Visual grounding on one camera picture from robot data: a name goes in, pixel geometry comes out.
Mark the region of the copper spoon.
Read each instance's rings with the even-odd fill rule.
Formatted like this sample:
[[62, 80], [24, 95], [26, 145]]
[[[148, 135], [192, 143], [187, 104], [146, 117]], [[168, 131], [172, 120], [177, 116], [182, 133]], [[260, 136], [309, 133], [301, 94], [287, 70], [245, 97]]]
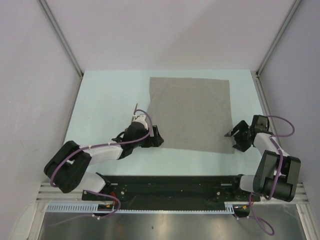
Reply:
[[134, 112], [133, 112], [134, 114], [136, 113], [137, 109], [138, 109], [138, 103], [135, 105]]

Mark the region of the grey cloth napkin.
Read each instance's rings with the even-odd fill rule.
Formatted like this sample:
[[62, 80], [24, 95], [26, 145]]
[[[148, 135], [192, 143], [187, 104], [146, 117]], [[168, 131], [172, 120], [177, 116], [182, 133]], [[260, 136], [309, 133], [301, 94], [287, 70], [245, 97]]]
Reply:
[[151, 77], [147, 112], [166, 149], [234, 154], [230, 82], [220, 79]]

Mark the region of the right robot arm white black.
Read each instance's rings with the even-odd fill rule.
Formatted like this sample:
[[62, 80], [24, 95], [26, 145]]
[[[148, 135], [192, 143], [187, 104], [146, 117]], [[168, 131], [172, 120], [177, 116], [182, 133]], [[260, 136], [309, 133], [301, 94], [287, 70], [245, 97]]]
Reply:
[[[270, 131], [270, 119], [285, 121], [291, 126], [289, 134], [274, 134]], [[242, 201], [249, 193], [291, 202], [296, 194], [301, 160], [287, 153], [277, 138], [287, 138], [295, 133], [294, 125], [276, 115], [254, 115], [251, 124], [241, 120], [224, 136], [233, 138], [232, 147], [242, 153], [250, 147], [258, 149], [261, 160], [254, 175], [239, 174], [233, 179], [231, 196]]]

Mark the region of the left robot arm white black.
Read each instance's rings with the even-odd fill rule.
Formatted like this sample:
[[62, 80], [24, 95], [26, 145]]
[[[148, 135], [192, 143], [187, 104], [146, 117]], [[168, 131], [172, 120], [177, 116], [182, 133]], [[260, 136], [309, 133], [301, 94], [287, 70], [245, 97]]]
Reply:
[[52, 187], [66, 194], [88, 177], [86, 170], [95, 156], [98, 161], [121, 160], [131, 155], [135, 148], [157, 148], [164, 142], [157, 125], [149, 130], [142, 123], [133, 122], [108, 143], [80, 147], [73, 140], [67, 141], [46, 164], [43, 172]]

